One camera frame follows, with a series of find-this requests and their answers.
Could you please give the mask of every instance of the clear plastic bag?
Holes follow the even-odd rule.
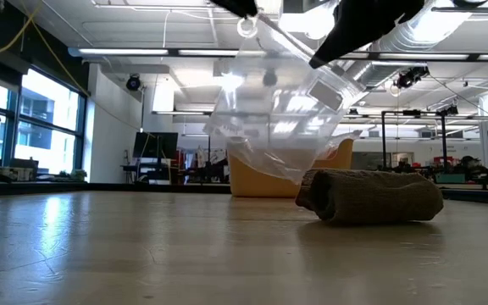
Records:
[[[267,175],[299,183],[325,151],[336,126],[363,88],[329,66],[312,69],[313,51],[259,15],[257,35],[230,62],[228,80],[205,127],[228,153]]]

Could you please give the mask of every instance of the ceiling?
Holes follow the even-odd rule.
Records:
[[[22,9],[22,0],[9,0]],[[37,0],[23,0],[32,11]],[[135,11],[122,8],[96,8],[93,4],[205,6],[207,0],[43,0],[36,22],[69,47],[198,47],[239,48],[244,40],[236,30],[238,19],[220,10],[188,12],[195,17],[168,11]],[[257,0],[258,6],[271,19],[278,18],[281,0]],[[463,23],[454,34],[438,44],[434,51],[488,51],[488,16],[475,15]],[[317,41],[295,35],[309,47]],[[175,97],[176,107],[192,104],[214,104],[219,86],[213,78],[216,58],[132,58],[111,57],[104,61],[103,70],[113,80],[125,86],[130,67],[166,64],[181,90]],[[471,101],[488,87],[488,64],[432,63],[430,73],[445,82],[455,92]],[[155,83],[154,74],[141,75],[148,84]],[[386,82],[389,91],[390,82]],[[423,79],[400,97],[393,97],[383,86],[370,93],[359,112],[378,114],[383,109],[426,108],[453,96],[442,84],[431,78]],[[477,109],[464,102],[459,112],[474,114]]]

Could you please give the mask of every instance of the rolled towel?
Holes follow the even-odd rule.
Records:
[[[313,169],[304,175],[296,204],[324,221],[372,225],[432,220],[443,198],[418,174]]]

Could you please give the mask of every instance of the monitor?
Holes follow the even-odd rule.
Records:
[[[133,158],[176,158],[177,132],[137,132]]]

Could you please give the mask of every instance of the chair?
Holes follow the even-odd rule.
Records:
[[[350,169],[353,140],[346,139],[327,159],[316,160],[313,169]],[[230,190],[234,197],[294,198],[300,189],[290,180],[266,175],[245,165],[228,152]]]

